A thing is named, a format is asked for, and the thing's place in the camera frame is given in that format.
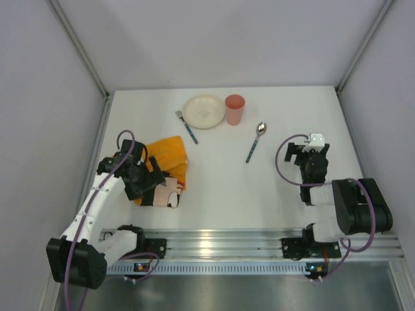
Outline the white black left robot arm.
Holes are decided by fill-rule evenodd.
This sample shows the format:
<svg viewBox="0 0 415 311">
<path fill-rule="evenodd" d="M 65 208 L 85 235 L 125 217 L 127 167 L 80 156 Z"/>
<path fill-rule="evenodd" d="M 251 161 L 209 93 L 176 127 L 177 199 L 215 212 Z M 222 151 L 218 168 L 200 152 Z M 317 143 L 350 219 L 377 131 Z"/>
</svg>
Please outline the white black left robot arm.
<svg viewBox="0 0 415 311">
<path fill-rule="evenodd" d="M 101 238 L 120 195 L 134 201 L 166 184 L 156 158 L 148 155 L 144 144 L 125 139 L 117 147 L 114 156 L 98 164 L 93 186 L 71 225 L 46 246 L 56 282 L 97 289 L 108 268 L 120 259 L 165 256 L 167 241 L 146 238 L 143 228 L 134 225 L 121 225 L 109 237 Z"/>
</svg>

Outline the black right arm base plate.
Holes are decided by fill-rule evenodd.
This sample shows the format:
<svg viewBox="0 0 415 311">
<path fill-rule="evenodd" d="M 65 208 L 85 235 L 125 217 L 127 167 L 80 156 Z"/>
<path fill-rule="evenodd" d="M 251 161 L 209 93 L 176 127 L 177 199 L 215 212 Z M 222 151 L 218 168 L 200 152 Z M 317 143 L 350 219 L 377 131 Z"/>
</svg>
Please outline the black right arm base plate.
<svg viewBox="0 0 415 311">
<path fill-rule="evenodd" d="M 284 259 L 339 259 L 341 251 L 338 242 L 309 242 L 303 238 L 282 238 L 281 246 Z"/>
</svg>

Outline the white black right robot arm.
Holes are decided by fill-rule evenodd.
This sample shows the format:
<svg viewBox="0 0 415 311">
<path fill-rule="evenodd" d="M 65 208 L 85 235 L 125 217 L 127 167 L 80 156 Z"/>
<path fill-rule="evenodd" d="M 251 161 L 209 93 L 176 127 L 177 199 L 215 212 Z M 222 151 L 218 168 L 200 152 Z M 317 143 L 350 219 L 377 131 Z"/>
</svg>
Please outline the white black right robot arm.
<svg viewBox="0 0 415 311">
<path fill-rule="evenodd" d="M 305 138 L 304 144 L 295 144 L 291 139 L 283 144 L 287 146 L 284 160 L 300 169 L 301 180 L 295 185 L 300 189 L 301 201 L 310 207 L 334 209 L 331 218 L 307 225 L 300 238 L 284 238 L 285 258 L 321 258 L 325 252 L 338 258 L 346 237 L 358 233 L 369 235 L 367 243 L 359 248 L 364 251 L 375 234 L 392 229 L 392 213 L 373 178 L 327 181 L 329 144 L 314 143 L 310 137 Z"/>
</svg>

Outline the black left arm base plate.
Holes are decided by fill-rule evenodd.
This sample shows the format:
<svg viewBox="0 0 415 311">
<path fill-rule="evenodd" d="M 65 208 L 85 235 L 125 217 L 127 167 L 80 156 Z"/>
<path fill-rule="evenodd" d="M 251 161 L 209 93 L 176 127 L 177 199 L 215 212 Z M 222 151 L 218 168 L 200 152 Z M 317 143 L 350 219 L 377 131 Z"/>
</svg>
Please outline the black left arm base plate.
<svg viewBox="0 0 415 311">
<path fill-rule="evenodd" d="M 132 252 L 135 254 L 142 254 L 142 253 L 152 253 L 151 255 L 142 255 L 141 258 L 144 259 L 154 259 L 154 254 L 160 259 L 165 258 L 165 254 L 167 251 L 167 240 L 164 238 L 145 238 L 142 240 L 138 247 Z"/>
</svg>

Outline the orange cartoon print cloth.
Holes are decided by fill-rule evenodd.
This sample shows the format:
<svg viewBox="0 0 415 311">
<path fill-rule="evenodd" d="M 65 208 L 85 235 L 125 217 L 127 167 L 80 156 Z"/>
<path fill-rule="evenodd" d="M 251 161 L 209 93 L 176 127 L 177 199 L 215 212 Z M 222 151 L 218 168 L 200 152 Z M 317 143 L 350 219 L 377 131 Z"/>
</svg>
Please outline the orange cartoon print cloth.
<svg viewBox="0 0 415 311">
<path fill-rule="evenodd" d="M 117 140 L 119 150 L 110 158 L 110 172 L 114 177 L 122 179 L 125 162 L 134 148 L 134 141 L 136 140 L 133 138 Z M 163 171 L 166 186 L 158 185 L 145 192 L 141 198 L 131 201 L 139 206 L 174 209 L 178 206 L 181 193 L 186 188 L 187 154 L 182 138 L 168 137 L 145 146 L 148 150 L 148 158 L 154 156 Z M 152 171 L 148 158 L 147 167 Z"/>
</svg>

